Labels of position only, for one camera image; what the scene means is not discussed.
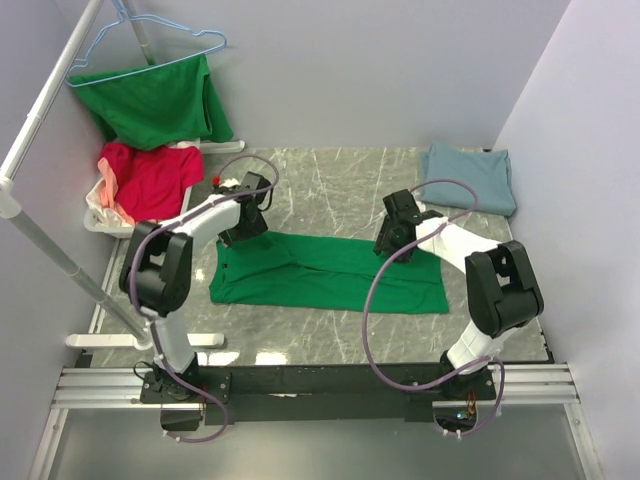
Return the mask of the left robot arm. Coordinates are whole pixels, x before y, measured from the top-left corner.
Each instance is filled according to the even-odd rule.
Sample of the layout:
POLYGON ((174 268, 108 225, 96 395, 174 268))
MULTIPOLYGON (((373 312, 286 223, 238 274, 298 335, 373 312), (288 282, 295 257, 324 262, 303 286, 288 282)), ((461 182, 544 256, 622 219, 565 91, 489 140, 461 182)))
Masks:
POLYGON ((266 232, 261 204, 272 201, 276 184, 248 172, 240 182, 216 182, 206 200, 173 219, 134 228, 119 287, 145 319, 156 381, 163 381, 176 401, 193 399, 200 388, 197 354, 183 312, 193 254, 214 238, 231 246, 266 232))

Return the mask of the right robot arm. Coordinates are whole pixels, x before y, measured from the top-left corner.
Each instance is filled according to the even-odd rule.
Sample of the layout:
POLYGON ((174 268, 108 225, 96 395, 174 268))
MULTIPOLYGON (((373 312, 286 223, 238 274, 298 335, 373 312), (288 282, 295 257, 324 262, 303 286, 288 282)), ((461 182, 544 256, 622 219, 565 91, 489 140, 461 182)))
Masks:
POLYGON ((425 385, 401 385, 374 372, 385 383, 404 391, 439 387, 460 399, 481 385, 487 365, 516 330, 544 310, 543 297, 523 244, 500 243, 476 235, 454 220, 429 210, 422 212, 411 191, 403 189, 383 198, 386 215, 374 253, 387 260, 374 277, 365 300, 367 318, 375 289, 393 262, 408 262, 420 249, 454 266, 465 276, 470 321, 459 339, 441 356, 438 379, 425 385))

